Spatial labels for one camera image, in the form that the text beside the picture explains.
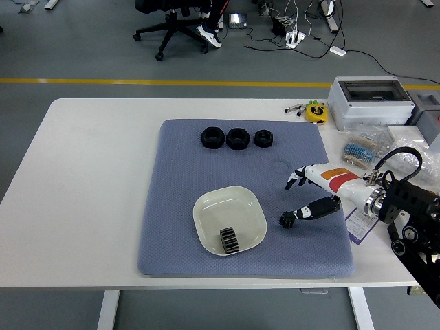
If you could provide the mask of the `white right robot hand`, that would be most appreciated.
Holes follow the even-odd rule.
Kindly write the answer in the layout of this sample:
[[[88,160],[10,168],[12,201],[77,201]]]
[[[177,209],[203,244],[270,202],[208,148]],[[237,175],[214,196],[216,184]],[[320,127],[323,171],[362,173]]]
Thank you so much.
[[[315,184],[331,196],[313,201],[297,210],[284,212],[279,220],[284,228],[291,228],[296,220],[315,220],[339,211],[341,198],[351,201],[367,216],[378,215],[385,197],[381,186],[330,163],[296,169],[290,175],[285,188],[289,190],[295,182],[300,186],[307,182]]]

